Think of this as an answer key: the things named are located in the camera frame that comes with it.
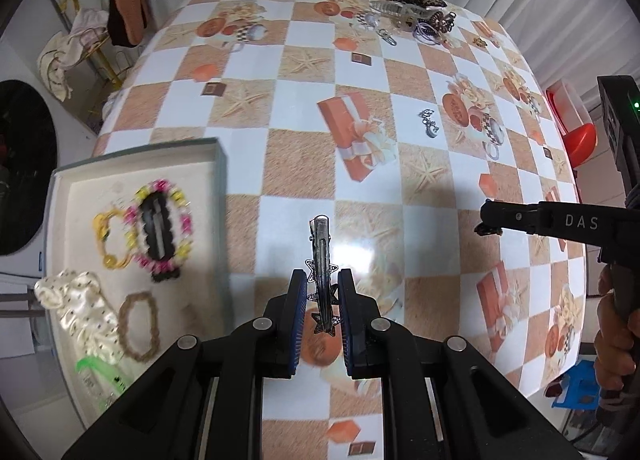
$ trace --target screw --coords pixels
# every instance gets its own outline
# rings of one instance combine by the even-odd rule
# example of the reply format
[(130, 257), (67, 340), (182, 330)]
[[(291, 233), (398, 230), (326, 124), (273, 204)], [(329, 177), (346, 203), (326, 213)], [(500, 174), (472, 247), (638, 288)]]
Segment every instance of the screw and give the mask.
[(183, 335), (178, 339), (178, 348), (180, 350), (189, 350), (198, 343), (198, 340), (192, 335)]
[(389, 319), (377, 317), (371, 322), (371, 328), (378, 330), (379, 332), (384, 332), (391, 328), (391, 323), (389, 322)]
[(254, 320), (254, 328), (256, 330), (268, 330), (269, 328), (271, 328), (271, 319), (269, 319), (268, 317), (259, 317), (258, 319)]
[(457, 335), (447, 339), (447, 346), (456, 352), (461, 352), (466, 348), (466, 341)]

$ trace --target blue stool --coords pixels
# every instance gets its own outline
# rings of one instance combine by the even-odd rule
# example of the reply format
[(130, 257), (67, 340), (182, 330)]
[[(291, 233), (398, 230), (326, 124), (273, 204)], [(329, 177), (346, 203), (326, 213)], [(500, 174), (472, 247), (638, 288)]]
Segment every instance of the blue stool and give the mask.
[(600, 387), (596, 382), (593, 361), (583, 359), (572, 366), (564, 374), (561, 385), (563, 387), (562, 395), (556, 397), (556, 400), (551, 404), (552, 408), (595, 410), (598, 407)]

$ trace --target table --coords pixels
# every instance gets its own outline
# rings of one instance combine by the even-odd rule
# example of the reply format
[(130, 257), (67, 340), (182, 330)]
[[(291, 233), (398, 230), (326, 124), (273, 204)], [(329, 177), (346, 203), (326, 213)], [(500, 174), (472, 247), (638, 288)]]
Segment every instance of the table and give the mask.
[[(584, 246), (473, 228), (486, 198), (577, 201), (546, 99), (495, 21), (449, 5), (456, 26), (427, 44), (383, 19), (393, 46), (365, 28), (369, 10), (185, 0), (128, 76), (95, 154), (220, 139), (237, 324), (286, 290), (311, 257), (308, 221), (325, 214), (332, 261), (383, 315), (421, 336), (463, 335), (530, 395), (577, 357)], [(381, 410), (378, 380), (346, 376), (340, 336), (305, 326), (297, 374), (265, 382), (264, 457), (381, 458)]]

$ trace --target yellow hair tie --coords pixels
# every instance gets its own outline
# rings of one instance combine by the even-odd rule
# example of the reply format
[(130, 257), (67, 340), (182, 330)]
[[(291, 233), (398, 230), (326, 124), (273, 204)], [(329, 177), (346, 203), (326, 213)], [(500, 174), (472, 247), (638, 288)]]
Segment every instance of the yellow hair tie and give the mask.
[(127, 235), (127, 253), (124, 258), (118, 261), (118, 258), (114, 254), (107, 253), (106, 243), (111, 232), (109, 222), (114, 216), (124, 218), (124, 211), (122, 209), (113, 208), (105, 213), (98, 213), (94, 217), (94, 231), (95, 239), (98, 243), (98, 252), (100, 252), (100, 255), (102, 256), (102, 264), (105, 268), (109, 268), (111, 270), (114, 268), (125, 268), (129, 265), (129, 262), (133, 257), (133, 247), (135, 247), (135, 244), (130, 244), (130, 238)]

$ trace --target human hand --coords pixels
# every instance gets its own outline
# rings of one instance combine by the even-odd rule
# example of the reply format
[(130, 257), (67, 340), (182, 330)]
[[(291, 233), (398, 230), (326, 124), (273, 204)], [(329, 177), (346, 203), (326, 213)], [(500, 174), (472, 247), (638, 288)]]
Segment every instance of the human hand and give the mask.
[(620, 319), (613, 303), (613, 288), (610, 266), (600, 273), (598, 291), (605, 295), (598, 305), (600, 331), (594, 346), (598, 358), (595, 361), (596, 380), (604, 390), (618, 391), (623, 387), (622, 377), (636, 370), (629, 350), (634, 345), (634, 335), (640, 337), (640, 310), (629, 317), (628, 325)]

